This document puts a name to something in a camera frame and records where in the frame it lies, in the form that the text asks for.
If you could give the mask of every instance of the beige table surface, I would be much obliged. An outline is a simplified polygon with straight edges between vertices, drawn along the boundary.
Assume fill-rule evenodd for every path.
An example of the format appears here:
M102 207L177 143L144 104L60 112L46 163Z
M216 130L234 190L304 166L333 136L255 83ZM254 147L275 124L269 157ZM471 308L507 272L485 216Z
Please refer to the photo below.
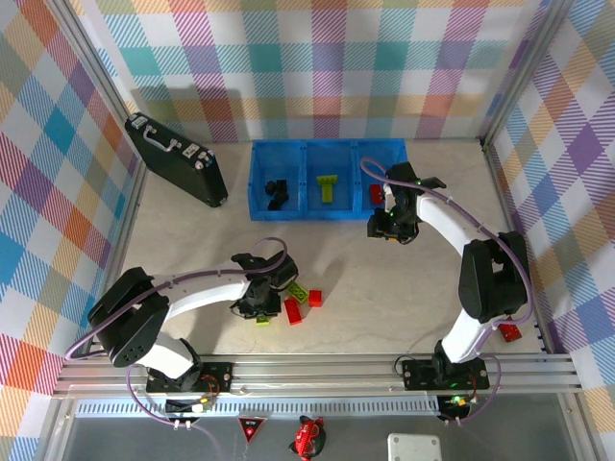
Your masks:
M283 313L268 326L235 317L229 303L182 314L165 326L199 353L432 352L453 325L460 257L428 225L410 245L366 237L361 221L252 222L246 200L251 143L210 145L229 189L229 200L209 208L148 174L124 268L171 274L216 265L248 252L264 236L283 238L297 262L299 282L321 289L320 308L302 306L304 321L290 326ZM505 229L495 189L475 141L406 144L420 177L437 176L447 193L483 222ZM277 251L263 247L260 255ZM487 352L540 352L533 321L524 337L507 344L499 332Z

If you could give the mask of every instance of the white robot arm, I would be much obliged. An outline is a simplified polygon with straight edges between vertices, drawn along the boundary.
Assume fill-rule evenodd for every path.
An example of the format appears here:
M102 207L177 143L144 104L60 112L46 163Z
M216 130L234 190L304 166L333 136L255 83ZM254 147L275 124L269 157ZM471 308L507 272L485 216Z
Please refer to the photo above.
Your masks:
M446 187L436 178L418 180L407 162L394 165L386 175L391 180L417 182L429 188ZM432 365L437 381L450 381L455 375L466 380L468 370L473 373L476 368L472 367L481 364L485 333L527 301L524 284L499 246L482 240L483 235L446 204L420 191L389 184L384 186L383 195L385 206L376 208L370 218L368 236L407 244L418 235L419 224L429 224L461 256L462 309L449 334L437 343ZM501 233L500 238L527 270L521 235L508 232ZM502 264L502 269L494 272L493 262ZM94 306L88 320L96 329L135 296L148 293L139 308L133 306L98 332L98 337L114 366L140 364L177 389L189 390L203 373L200 358L185 340L160 331L164 323L188 310L223 301L234 302L232 309L238 309L237 315L246 319L275 316L281 312L278 293L297 275L297 266L285 252L268 260L235 255L218 267L183 275L149 277L140 267L134 268Z

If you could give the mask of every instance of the red triangle sign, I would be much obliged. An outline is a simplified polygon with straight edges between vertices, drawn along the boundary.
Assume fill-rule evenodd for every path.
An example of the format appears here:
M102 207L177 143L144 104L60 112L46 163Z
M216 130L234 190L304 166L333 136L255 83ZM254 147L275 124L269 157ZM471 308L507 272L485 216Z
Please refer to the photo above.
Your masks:
M252 442L252 439L255 435L257 435L257 431L260 429L262 424L266 421L266 418L245 418L239 417L239 423L241 424L241 428L243 429L243 435L246 436L246 441L248 444Z

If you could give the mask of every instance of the black mount plate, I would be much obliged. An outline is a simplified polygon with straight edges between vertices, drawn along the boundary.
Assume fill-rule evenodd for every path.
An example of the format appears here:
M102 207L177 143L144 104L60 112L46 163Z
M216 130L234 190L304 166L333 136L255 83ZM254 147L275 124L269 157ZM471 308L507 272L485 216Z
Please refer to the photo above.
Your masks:
M477 365L467 374L443 384L435 382L436 372L431 360L404 360L402 374L407 391L472 391L474 384L470 376L476 379L477 389L489 389L489 377L482 361L477 361Z
M214 381L212 379L207 379L205 377L206 375L213 376L217 379L220 384L220 393L231 391L231 383L233 382L233 363L204 362L201 378L199 378L194 387L189 391L190 393L209 394L211 392L209 385ZM148 379L145 390L148 394L182 392L172 382L160 377Z

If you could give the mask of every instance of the blue bin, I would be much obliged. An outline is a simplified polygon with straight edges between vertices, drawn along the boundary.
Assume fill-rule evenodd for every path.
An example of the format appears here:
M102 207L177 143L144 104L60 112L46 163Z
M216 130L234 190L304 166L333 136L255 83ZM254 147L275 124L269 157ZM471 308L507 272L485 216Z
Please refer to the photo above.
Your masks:
M252 147L248 204L253 221L368 219L370 184L360 160L369 157L385 168L407 161L403 139L310 139L255 141ZM319 176L337 176L333 202L323 204ZM289 199L282 209L267 209L269 181L286 180Z

